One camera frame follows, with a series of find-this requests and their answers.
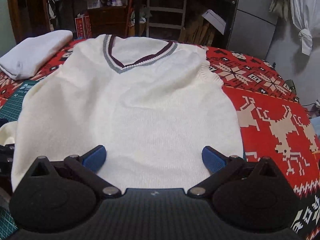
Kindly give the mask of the cream knit sweater vest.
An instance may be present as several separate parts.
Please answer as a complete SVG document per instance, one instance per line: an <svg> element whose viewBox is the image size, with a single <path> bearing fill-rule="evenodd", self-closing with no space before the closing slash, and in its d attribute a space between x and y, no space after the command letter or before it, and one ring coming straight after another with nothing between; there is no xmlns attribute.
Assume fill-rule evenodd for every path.
<svg viewBox="0 0 320 240"><path fill-rule="evenodd" d="M80 42L24 97L12 188L41 155L60 161L103 145L98 175L119 189L189 189L209 175L204 147L244 155L222 87L203 47L112 35Z"/></svg>

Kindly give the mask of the green cutting mat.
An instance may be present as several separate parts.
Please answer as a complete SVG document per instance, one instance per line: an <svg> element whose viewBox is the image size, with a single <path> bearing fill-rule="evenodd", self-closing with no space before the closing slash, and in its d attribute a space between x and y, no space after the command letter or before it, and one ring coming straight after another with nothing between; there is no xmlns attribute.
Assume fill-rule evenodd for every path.
<svg viewBox="0 0 320 240"><path fill-rule="evenodd" d="M9 122L17 121L22 110L22 102L27 92L37 83L37 81L24 81L11 97L1 107L1 118ZM6 239L17 230L8 207L1 207L1 239Z"/></svg>

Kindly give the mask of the red patterned tablecloth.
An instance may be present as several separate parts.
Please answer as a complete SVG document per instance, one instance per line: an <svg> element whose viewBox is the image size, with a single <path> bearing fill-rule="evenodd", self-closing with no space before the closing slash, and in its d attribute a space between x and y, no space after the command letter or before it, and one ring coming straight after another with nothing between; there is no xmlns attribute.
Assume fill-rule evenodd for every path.
<svg viewBox="0 0 320 240"><path fill-rule="evenodd" d="M216 51L207 61L221 79L240 59ZM246 164L209 197L191 198L190 188L128 188L100 198L65 158L41 155L12 188L11 238L319 239L319 140L304 108L265 92L222 89L236 110Z"/></svg>

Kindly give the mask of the folded white cloth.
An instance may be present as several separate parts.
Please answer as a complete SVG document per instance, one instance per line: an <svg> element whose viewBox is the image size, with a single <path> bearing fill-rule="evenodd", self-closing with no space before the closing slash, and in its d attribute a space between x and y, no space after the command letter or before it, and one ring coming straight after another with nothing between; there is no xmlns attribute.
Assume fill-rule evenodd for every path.
<svg viewBox="0 0 320 240"><path fill-rule="evenodd" d="M72 37L70 30L56 30L26 38L1 57L1 71L13 80L29 79Z"/></svg>

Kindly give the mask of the red boxes on floor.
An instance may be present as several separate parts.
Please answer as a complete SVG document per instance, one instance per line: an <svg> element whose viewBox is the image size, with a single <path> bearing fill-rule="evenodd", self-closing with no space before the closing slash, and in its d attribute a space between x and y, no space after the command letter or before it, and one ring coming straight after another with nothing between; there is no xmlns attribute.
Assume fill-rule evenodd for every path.
<svg viewBox="0 0 320 240"><path fill-rule="evenodd" d="M89 16L78 14L75 18L76 34L78 38L92 38L92 29Z"/></svg>

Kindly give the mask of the grey refrigerator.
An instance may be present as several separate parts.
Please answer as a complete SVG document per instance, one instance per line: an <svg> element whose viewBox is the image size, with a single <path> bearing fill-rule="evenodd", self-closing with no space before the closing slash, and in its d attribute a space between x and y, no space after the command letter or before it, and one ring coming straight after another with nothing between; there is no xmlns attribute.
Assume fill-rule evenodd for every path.
<svg viewBox="0 0 320 240"><path fill-rule="evenodd" d="M269 12L272 0L235 0L236 9L227 50L265 59L278 16Z"/></svg>

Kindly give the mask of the dark wooden shelf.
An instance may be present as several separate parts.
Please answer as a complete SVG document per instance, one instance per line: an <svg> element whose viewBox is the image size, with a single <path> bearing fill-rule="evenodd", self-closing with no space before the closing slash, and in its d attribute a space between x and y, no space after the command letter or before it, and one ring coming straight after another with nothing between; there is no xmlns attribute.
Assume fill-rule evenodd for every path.
<svg viewBox="0 0 320 240"><path fill-rule="evenodd" d="M177 41L226 48L235 8L235 0L187 0L184 28ZM89 16L92 37L146 36L146 20L151 16L147 0L59 0L53 11L53 28L68 29L74 38L78 38L78 14Z"/></svg>

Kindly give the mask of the white knotted curtain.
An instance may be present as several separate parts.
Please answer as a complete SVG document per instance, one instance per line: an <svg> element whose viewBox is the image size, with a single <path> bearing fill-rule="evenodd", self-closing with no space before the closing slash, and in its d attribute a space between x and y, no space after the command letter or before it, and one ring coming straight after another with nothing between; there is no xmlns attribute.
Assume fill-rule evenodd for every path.
<svg viewBox="0 0 320 240"><path fill-rule="evenodd" d="M299 30L301 52L309 56L319 38L319 0L290 0L293 25Z"/></svg>

